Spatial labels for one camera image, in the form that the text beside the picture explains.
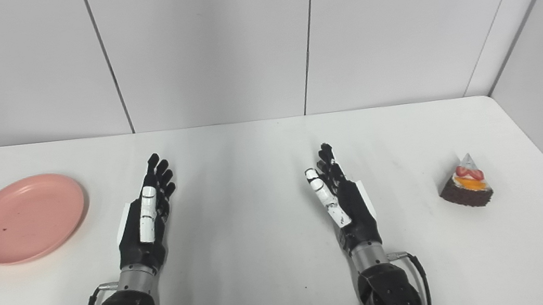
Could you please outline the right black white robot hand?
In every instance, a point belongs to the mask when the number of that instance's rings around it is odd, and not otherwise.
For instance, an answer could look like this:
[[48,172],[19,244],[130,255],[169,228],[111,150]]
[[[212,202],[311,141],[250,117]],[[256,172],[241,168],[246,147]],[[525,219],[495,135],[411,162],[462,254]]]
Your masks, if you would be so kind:
[[314,168],[305,170],[307,183],[312,188],[339,228],[339,242],[348,256],[360,245],[381,244],[377,221],[364,200],[357,182],[347,178],[338,164],[333,147],[323,143]]

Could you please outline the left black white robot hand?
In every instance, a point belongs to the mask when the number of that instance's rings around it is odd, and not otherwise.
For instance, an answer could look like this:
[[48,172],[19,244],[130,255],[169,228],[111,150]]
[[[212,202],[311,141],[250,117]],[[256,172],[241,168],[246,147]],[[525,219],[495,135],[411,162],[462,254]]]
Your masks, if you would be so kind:
[[125,206],[119,229],[120,268],[143,265],[158,272],[165,262],[164,236],[176,185],[169,161],[152,154],[138,198]]

